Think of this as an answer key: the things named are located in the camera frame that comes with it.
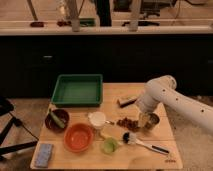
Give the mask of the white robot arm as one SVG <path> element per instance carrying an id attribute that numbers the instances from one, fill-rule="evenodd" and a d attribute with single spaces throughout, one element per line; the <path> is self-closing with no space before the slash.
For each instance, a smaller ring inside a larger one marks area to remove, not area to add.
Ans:
<path id="1" fill-rule="evenodd" d="M 142 113 L 148 113 L 163 103 L 213 135 L 213 107 L 178 93 L 176 87 L 171 75 L 151 79 L 145 83 L 136 105 Z"/>

